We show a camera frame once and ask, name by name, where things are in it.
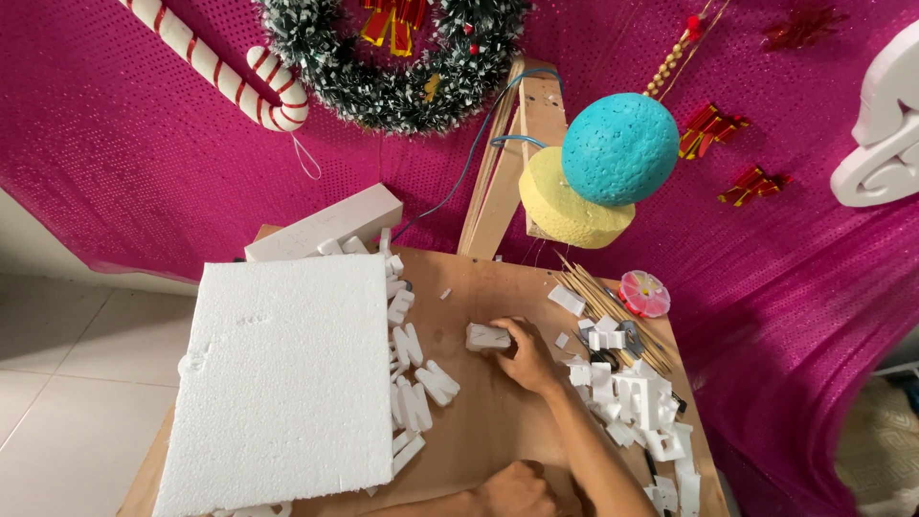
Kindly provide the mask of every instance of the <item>blue foam ball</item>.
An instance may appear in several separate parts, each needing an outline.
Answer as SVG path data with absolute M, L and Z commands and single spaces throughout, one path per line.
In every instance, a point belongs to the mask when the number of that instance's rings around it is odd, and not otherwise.
M 660 102 L 637 93 L 604 97 L 574 119 L 562 169 L 582 198 L 625 206 L 658 189 L 674 170 L 680 134 Z

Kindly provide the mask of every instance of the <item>pink glittery backdrop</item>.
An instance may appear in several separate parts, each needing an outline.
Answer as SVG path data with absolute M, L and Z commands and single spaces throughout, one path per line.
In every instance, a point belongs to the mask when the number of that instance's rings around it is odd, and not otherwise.
M 238 72 L 263 41 L 248 2 L 167 4 Z M 753 124 L 681 160 L 611 247 L 559 247 L 594 274 L 640 268 L 670 287 L 716 463 L 753 516 L 855 515 L 833 470 L 841 419 L 867 372 L 919 322 L 915 197 L 856 210 L 828 183 L 855 148 L 868 64 L 919 18 L 919 4 L 835 4 L 851 17 L 839 34 L 763 53 L 762 30 L 788 5 L 734 0 L 664 104 L 681 128 L 709 100 Z M 523 45 L 558 64 L 570 119 L 601 96 L 641 91 L 704 2 L 537 5 Z M 288 135 L 254 125 L 116 0 L 12 2 L 5 12 L 0 187 L 94 270 L 196 280 L 203 262 L 241 256 L 262 223 L 290 224 L 378 181 L 414 216 L 449 191 L 481 121 L 446 138 L 384 138 L 312 105 L 298 132 L 323 167 L 312 181 Z M 752 163 L 795 182 L 740 209 L 718 203 Z M 474 173 L 400 244 L 454 251 Z M 526 237 L 522 221 L 498 253 L 558 267 L 552 244 Z

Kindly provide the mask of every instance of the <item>red star decoration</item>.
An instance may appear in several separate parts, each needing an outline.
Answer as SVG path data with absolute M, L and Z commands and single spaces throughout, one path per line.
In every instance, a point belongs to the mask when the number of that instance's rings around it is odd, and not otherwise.
M 766 52 L 811 47 L 820 38 L 837 32 L 833 25 L 849 19 L 836 13 L 833 6 L 794 7 L 789 18 L 763 31 L 769 39 Z

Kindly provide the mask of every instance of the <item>yellow foam disc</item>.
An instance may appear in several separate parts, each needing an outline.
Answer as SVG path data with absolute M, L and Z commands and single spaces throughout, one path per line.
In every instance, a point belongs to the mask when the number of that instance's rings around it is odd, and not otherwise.
M 520 176 L 520 200 L 539 228 L 553 239 L 596 249 L 613 242 L 635 218 L 635 205 L 603 207 L 582 198 L 562 173 L 562 148 L 534 154 Z

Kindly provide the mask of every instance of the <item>blue wire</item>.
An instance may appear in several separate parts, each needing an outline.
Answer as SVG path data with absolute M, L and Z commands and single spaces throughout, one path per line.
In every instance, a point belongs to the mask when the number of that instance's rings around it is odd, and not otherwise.
M 507 90 L 510 89 L 510 87 L 513 86 L 514 83 L 516 83 L 516 82 L 519 81 L 520 79 L 523 79 L 523 78 L 526 77 L 527 75 L 533 75 L 533 74 L 537 74 L 537 73 L 539 73 L 539 72 L 545 72 L 545 73 L 547 73 L 547 74 L 555 75 L 555 78 L 558 79 L 558 81 L 559 81 L 559 91 L 560 91 L 561 93 L 564 93 L 565 90 L 564 90 L 564 85 L 562 84 L 562 77 L 559 75 L 558 72 L 552 70 L 551 68 L 534 68 L 534 69 L 532 69 L 532 70 L 526 70 L 526 72 L 524 72 L 523 74 L 520 74 L 520 75 L 518 75 L 517 77 L 514 77 L 513 79 L 511 79 L 510 81 L 508 81 L 508 82 L 507 82 L 507 86 L 505 86 L 505 88 L 504 88 L 503 90 L 501 90 L 501 93 L 498 94 L 498 98 L 496 98 L 496 99 L 494 100 L 494 103 L 492 104 L 492 107 L 488 110 L 488 114 L 485 115 L 485 120 L 482 121 L 482 127 L 479 129 L 479 133 L 475 135 L 475 140 L 472 141 L 472 147 L 471 147 L 470 150 L 469 150 L 469 158 L 466 159 L 466 166 L 462 169 L 462 173 L 459 174 L 459 179 L 457 179 L 456 185 L 453 186 L 453 190 L 451 190 L 451 191 L 450 191 L 450 194 L 447 194 L 447 197 L 444 198 L 443 201 L 441 201 L 440 203 L 438 203 L 436 207 L 432 208 L 431 210 L 428 210 L 428 211 L 425 212 L 425 213 L 422 213 L 421 215 L 418 215 L 418 216 L 415 217 L 413 220 L 409 221 L 408 224 L 406 224 L 405 226 L 403 226 L 403 228 L 402 228 L 401 230 L 399 230 L 398 233 L 396 233 L 396 235 L 392 236 L 392 239 L 390 239 L 390 242 L 396 240 L 397 238 L 399 238 L 400 235 L 402 235 L 403 233 L 405 233 L 405 230 L 409 229 L 409 227 L 410 227 L 412 224 L 415 224 L 415 222 L 417 222 L 419 219 L 421 219 L 422 217 L 424 217 L 424 216 L 430 214 L 431 212 L 437 210 L 438 208 L 444 206 L 444 203 L 446 203 L 447 200 L 449 200 L 450 197 L 453 195 L 453 193 L 456 192 L 457 189 L 460 187 L 460 183 L 462 183 L 462 180 L 463 180 L 464 178 L 466 178 L 466 173 L 469 172 L 469 165 L 471 165 L 471 163 L 472 163 L 472 156 L 475 155 L 475 147 L 476 147 L 476 145 L 479 144 L 479 140 L 482 139 L 482 134 L 485 132 L 485 128 L 488 126 L 488 121 L 492 118 L 492 114 L 494 113 L 494 109 L 497 108 L 498 103 L 501 102 L 501 99 L 505 96 L 505 93 L 507 93 Z
M 542 149 L 545 149 L 547 147 L 546 144 L 540 142 L 539 140 L 533 138 L 532 136 L 526 136 L 523 134 L 506 134 L 504 136 L 496 136 L 489 142 L 489 144 L 495 147 L 504 147 L 505 146 L 504 144 L 500 144 L 504 140 L 523 140 L 524 142 L 530 142 L 531 144 L 536 144 Z

